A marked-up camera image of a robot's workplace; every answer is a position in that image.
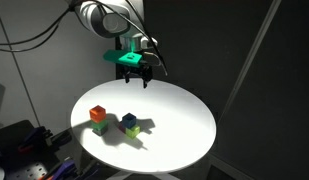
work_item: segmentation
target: orange cube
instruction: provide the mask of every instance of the orange cube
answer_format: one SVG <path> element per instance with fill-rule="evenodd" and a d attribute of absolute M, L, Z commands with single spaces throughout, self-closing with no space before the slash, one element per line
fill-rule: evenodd
<path fill-rule="evenodd" d="M 106 110 L 101 106 L 97 105 L 93 109 L 90 109 L 91 120 L 99 123 L 103 121 L 106 117 Z"/>

